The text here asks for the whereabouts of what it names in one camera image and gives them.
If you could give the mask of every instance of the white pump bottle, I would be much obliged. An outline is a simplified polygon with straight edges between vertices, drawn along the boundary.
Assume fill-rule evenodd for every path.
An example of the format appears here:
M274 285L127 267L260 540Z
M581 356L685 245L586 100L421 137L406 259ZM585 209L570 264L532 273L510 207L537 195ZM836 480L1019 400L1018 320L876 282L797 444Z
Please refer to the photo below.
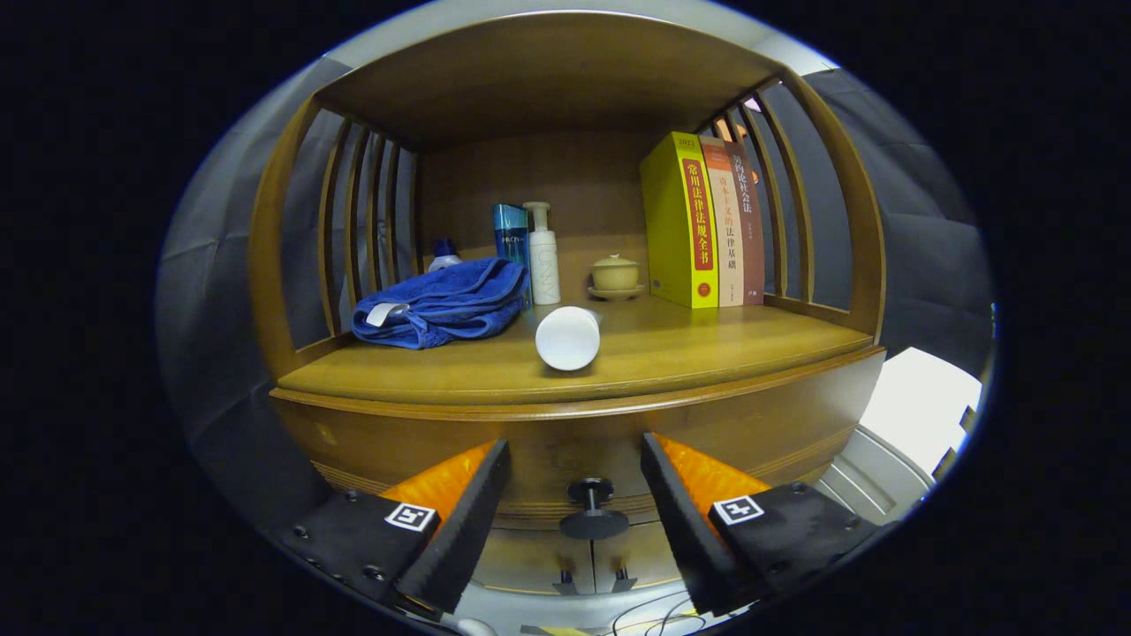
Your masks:
M534 231L527 238L530 246L530 289L534 304L555 304L562 301L561 283L558 278L558 239L546 229L546 213L550 204L527 201L523 207L534 217Z

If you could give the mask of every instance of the book spine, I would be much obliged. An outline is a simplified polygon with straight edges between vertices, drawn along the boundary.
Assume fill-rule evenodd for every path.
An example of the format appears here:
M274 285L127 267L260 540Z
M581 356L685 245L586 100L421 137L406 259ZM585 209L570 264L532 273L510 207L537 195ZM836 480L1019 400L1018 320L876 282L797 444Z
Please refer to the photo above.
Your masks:
M674 132L691 240L691 308L718 307L718 243L699 137Z
M715 235L718 244L718 306L743 304L743 240L739 218L739 197L735 192L731 155L722 139L702 136L703 162L710 181L715 204Z
M726 141L731 157L731 174L739 201L739 226L742 234L742 304L762 304L766 293L766 244L762 242L762 217L754 191L753 164L742 144Z

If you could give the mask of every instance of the shelf board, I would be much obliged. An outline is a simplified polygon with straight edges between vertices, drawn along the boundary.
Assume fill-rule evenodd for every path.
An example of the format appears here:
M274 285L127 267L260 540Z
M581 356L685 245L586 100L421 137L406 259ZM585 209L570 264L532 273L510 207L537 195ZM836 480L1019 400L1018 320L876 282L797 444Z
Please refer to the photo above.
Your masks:
M691 310L645 295L579 303L603 315L601 351L556 371L534 333L556 306L501 334L423 351L351 343L278 380L309 394L405 404L545 404L689 389L783 371L873 344L871 335L766 306Z
M607 12L474 24L321 88L413 152L552 130L692 131L782 65L684 26Z

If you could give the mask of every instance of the saucer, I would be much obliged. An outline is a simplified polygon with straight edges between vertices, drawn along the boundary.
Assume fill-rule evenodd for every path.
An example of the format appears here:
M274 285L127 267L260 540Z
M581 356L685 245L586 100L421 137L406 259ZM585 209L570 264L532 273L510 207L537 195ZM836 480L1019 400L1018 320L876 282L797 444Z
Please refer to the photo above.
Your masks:
M637 285L634 290L598 290L596 287L589 287L589 293L603 298L605 300L628 300L632 296L640 295L644 291L644 285Z

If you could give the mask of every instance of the yellow book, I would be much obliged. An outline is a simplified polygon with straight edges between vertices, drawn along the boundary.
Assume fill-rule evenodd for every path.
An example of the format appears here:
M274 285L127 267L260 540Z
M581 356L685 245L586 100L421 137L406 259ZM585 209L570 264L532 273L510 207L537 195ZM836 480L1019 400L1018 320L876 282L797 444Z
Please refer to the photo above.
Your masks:
M715 208L699 137L672 132L640 162L651 295L718 307Z

